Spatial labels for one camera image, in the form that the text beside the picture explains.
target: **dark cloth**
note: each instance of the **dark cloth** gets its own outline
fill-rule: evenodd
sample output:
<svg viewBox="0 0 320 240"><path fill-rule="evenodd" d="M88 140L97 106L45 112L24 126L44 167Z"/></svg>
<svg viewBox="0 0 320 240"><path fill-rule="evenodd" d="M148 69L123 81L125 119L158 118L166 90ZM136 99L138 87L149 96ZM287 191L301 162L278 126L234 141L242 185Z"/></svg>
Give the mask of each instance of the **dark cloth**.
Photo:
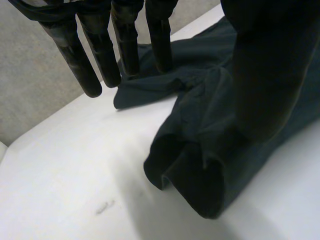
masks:
<svg viewBox="0 0 320 240"><path fill-rule="evenodd" d="M70 1L65 4L32 6L23 0L8 0L16 9L32 21L54 23L74 17L76 13L91 14L108 12L111 0Z"/></svg>
<svg viewBox="0 0 320 240"><path fill-rule="evenodd" d="M140 45L140 76L124 76L114 98L114 106L124 109L178 95L154 138L144 171L160 190L171 182L198 214L210 219L232 203L278 146L320 117L316 48L284 128L263 143L244 137L236 127L236 39L236 31L223 18L191 39L173 42L175 68L167 74L157 72L151 46Z"/></svg>
<svg viewBox="0 0 320 240"><path fill-rule="evenodd" d="M299 98L320 35L320 0L221 0L237 32L232 78L239 130L276 135Z"/></svg>

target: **white surface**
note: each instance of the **white surface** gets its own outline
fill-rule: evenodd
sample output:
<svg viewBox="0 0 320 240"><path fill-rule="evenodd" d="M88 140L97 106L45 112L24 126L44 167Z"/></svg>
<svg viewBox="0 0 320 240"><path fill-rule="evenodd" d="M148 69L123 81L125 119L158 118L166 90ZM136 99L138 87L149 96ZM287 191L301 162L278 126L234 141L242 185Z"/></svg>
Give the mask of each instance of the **white surface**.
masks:
<svg viewBox="0 0 320 240"><path fill-rule="evenodd" d="M220 17L197 20L198 31ZM197 33L189 29L177 34ZM80 96L8 148L0 240L320 239L320 122L276 151L219 220L206 220L143 172L176 99L116 111L115 92Z"/></svg>
<svg viewBox="0 0 320 240"><path fill-rule="evenodd" d="M219 4L173 34L171 36L171 41L192 38L212 26L213 23L218 22L224 15L222 6Z"/></svg>
<svg viewBox="0 0 320 240"><path fill-rule="evenodd" d="M6 151L7 151L7 146L4 145L2 142L0 142L0 163L2 161L2 158L5 155Z"/></svg>

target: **dark green fabric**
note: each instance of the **dark green fabric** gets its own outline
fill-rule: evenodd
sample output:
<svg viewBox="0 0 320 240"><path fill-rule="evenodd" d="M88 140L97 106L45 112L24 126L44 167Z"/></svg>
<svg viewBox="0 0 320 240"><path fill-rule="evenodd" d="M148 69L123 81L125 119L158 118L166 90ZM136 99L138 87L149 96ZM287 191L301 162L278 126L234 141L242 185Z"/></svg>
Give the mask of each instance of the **dark green fabric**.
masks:
<svg viewBox="0 0 320 240"><path fill-rule="evenodd" d="M125 77L114 98L114 106L124 109L178 94L154 138L144 171L161 190L171 182L204 218L217 218L278 146L320 117L317 48L300 98L280 133L264 143L244 137L236 128L232 75L236 37L223 18L194 38L173 42L175 69L163 75L156 70L151 47L141 45L140 77Z"/></svg>

